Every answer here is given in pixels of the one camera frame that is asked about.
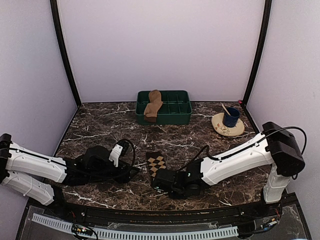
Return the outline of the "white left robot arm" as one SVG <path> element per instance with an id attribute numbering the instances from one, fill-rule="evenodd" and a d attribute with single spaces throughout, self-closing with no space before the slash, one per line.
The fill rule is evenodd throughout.
<path id="1" fill-rule="evenodd" d="M 14 143 L 12 136 L 0 136 L 0 184 L 32 198 L 60 218 L 67 218 L 70 206 L 64 202 L 62 189 L 35 179 L 34 176 L 65 186 L 84 186 L 114 180 L 128 183 L 140 171 L 135 162 L 121 160 L 133 143 L 118 141 L 112 150 L 97 145 L 75 159 L 43 155 Z"/>

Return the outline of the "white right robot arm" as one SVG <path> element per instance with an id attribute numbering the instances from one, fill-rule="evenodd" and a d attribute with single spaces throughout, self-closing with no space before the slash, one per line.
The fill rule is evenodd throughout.
<path id="1" fill-rule="evenodd" d="M 185 171 L 174 173 L 169 193 L 187 198 L 199 195 L 202 188 L 260 166 L 270 165 L 271 171 L 262 189 L 263 200 L 255 205 L 255 213 L 266 217 L 282 198 L 292 177 L 306 166 L 303 149 L 299 148 L 291 127 L 281 127 L 269 121 L 262 132 L 251 140 L 216 156 L 194 160 Z"/>

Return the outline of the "brown argyle sock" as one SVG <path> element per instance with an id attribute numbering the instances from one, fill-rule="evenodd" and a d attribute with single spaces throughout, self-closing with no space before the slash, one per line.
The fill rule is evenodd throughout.
<path id="1" fill-rule="evenodd" d="M 165 158 L 160 151 L 147 152 L 146 160 L 148 172 L 152 181 L 155 179 L 158 170 L 167 168 Z"/>

